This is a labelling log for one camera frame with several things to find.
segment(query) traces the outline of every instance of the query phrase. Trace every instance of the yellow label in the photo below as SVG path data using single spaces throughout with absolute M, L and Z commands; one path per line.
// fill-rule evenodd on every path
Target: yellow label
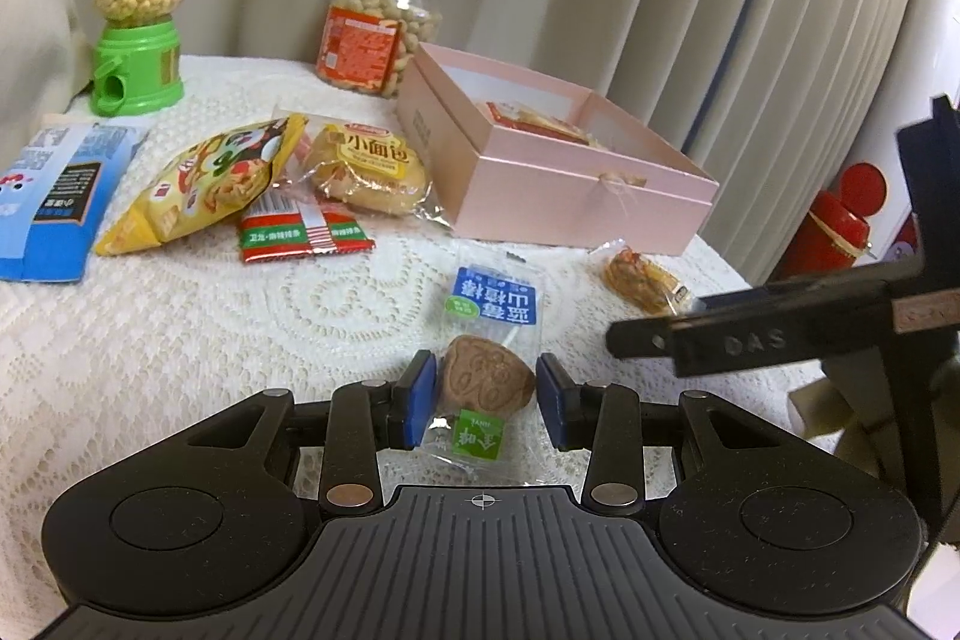
M 410 160 L 407 145 L 389 131 L 360 124 L 326 128 L 342 135 L 343 140 L 337 145 L 337 157 L 341 161 L 397 180 L 406 175 L 406 164 Z

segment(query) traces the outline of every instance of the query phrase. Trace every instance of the red label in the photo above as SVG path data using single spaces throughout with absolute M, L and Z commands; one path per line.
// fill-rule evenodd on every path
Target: red label
M 396 20 L 379 20 L 331 6 L 323 27 L 317 73 L 329 80 L 379 91 L 390 73 L 399 32 Z

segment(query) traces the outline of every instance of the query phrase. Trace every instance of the gumball machine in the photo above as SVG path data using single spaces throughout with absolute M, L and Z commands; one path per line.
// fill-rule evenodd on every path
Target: gumball machine
M 184 97 L 179 35 L 183 0 L 93 0 L 107 26 L 94 56 L 90 106 L 101 116 L 142 115 Z

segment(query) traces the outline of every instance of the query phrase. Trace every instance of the table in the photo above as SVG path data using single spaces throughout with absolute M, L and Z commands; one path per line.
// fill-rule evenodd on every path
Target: table
M 182 148 L 230 127 L 296 109 L 391 126 L 392 104 L 328 87 L 310 66 L 184 57 L 186 98 L 141 121 L 150 138 L 104 227 Z M 85 98 L 71 114 L 86 115 Z M 0 637 L 32 636 L 64 603 L 40 550 L 45 510 L 69 485 L 268 386 L 296 400 L 339 384 L 395 379 L 421 347 L 443 348 L 443 297 L 464 241 L 418 220 L 362 220 L 371 255 L 243 266 L 235 228 L 216 226 L 157 251 L 92 257 L 79 285 L 0 283 Z M 541 348 L 575 380 L 606 378 L 643 399 L 675 403 L 691 381 L 666 360 L 618 362 L 603 336 L 635 310 L 603 287 L 596 258 L 570 248 L 512 247 L 544 271 Z M 744 287 L 702 239 L 661 263 L 698 295 Z M 785 394 L 819 375 L 796 365 L 700 378 L 695 386 L 788 426 Z M 579 492 L 585 453 L 556 453 L 544 427 L 523 433 L 529 480 Z M 648 495 L 673 486 L 668 453 L 649 449 Z M 317 490 L 306 453 L 299 490 Z M 381 453 L 385 496 L 400 482 L 463 480 L 424 453 Z

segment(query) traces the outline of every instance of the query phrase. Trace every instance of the pink box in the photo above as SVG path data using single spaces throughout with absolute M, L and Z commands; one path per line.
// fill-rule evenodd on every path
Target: pink box
M 494 124 L 477 101 L 526 104 L 607 149 Z M 463 237 L 568 247 L 626 239 L 640 252 L 680 255 L 717 190 L 683 153 L 594 91 L 436 44 L 422 44 L 407 65 L 397 114 Z

